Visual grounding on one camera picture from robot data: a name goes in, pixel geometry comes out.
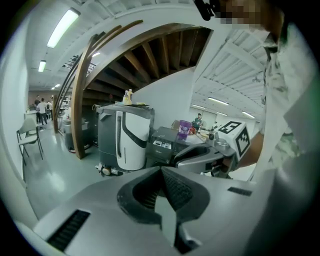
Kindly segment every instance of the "wooden ceiling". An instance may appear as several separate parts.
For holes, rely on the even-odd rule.
[[[170,31],[165,26],[161,34],[137,43],[105,67],[93,70],[83,98],[88,96],[90,103],[95,99],[101,102],[111,94],[114,101],[121,101],[125,90],[136,92],[175,72],[194,67],[211,30],[187,26]]]

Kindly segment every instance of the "white wall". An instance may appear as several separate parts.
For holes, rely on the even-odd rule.
[[[175,120],[188,121],[192,97],[194,67],[171,74],[138,90],[134,103],[143,102],[154,108],[154,128],[171,128]]]
[[[38,220],[20,176],[22,157],[16,137],[27,105],[25,41],[28,23],[29,19],[25,19],[0,60],[0,196],[11,217],[32,228]]]
[[[214,126],[214,124],[215,124],[217,114],[205,111],[203,109],[190,107],[189,113],[188,113],[188,120],[186,120],[186,121],[189,121],[189,122],[194,121],[195,118],[198,117],[198,113],[200,113],[202,115],[202,120],[205,121],[205,123],[206,123],[206,125],[204,125],[202,128],[211,129],[212,126]]]

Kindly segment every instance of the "white panel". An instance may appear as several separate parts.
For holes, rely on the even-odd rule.
[[[154,128],[171,128],[175,120],[189,116],[192,97],[193,68],[166,76],[138,90],[132,96],[135,103],[144,102],[154,108]]]
[[[125,113],[125,126],[140,140],[143,140],[144,142],[148,140],[150,119],[131,113]]]
[[[203,111],[202,120],[206,122],[206,126],[203,126],[202,128],[211,129],[215,124],[216,118],[217,118],[216,114]]]

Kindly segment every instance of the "floor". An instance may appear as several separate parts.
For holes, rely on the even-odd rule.
[[[51,121],[45,126],[46,129],[39,133],[43,160],[37,143],[26,145],[30,158],[24,154],[26,192],[39,219],[85,187],[112,179],[102,177],[95,168],[99,163],[97,147],[87,149],[87,156],[80,160],[67,150],[63,136],[54,133]]]

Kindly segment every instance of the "purple cup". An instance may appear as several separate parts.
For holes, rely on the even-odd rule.
[[[185,140],[188,137],[191,128],[191,123],[188,121],[180,120],[180,126],[178,131],[179,140]]]

